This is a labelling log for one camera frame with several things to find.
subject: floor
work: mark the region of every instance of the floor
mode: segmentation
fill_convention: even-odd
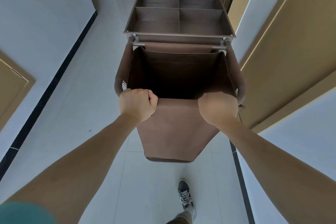
[[[0,182],[0,202],[118,115],[114,77],[135,0],[93,0],[98,17]],[[158,224],[182,211],[177,183],[185,178],[195,223],[247,224],[228,139],[218,134],[193,163],[150,162],[134,130],[117,154],[80,223]]]

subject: pants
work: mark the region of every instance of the pants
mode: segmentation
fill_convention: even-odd
[[[171,220],[170,222],[167,222],[167,224],[192,224],[193,218],[191,217],[191,214],[188,211],[184,211],[176,217]]]

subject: brown bag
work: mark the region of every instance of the brown bag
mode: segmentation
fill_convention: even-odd
[[[121,94],[124,82],[131,89],[150,89],[159,98],[152,117],[137,127],[149,160],[191,162],[219,132],[200,115],[197,99],[205,92],[222,91],[243,101],[244,80],[232,49],[225,56],[211,47],[145,43],[133,51],[131,43],[126,46],[116,93]]]

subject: padded handle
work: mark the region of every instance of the padded handle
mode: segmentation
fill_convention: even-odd
[[[235,52],[232,49],[231,42],[225,42],[226,45],[226,64],[227,69],[229,71],[229,76],[232,82],[232,85],[235,90],[238,90],[238,94],[236,96],[238,105],[240,105],[244,99],[246,94],[246,86],[245,80],[243,78],[243,74],[239,68],[239,64],[235,55]]]
[[[120,65],[115,75],[114,90],[115,93],[120,96],[123,90],[123,82],[127,84],[128,73],[131,67],[131,61],[133,56],[133,44],[128,42],[125,46],[123,57],[121,58]]]

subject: hand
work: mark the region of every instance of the hand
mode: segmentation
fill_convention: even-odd
[[[119,98],[120,115],[133,116],[141,123],[155,112],[157,103],[158,97],[151,90],[126,89]]]
[[[223,92],[204,93],[198,107],[204,120],[216,127],[235,120],[238,114],[237,99]]]

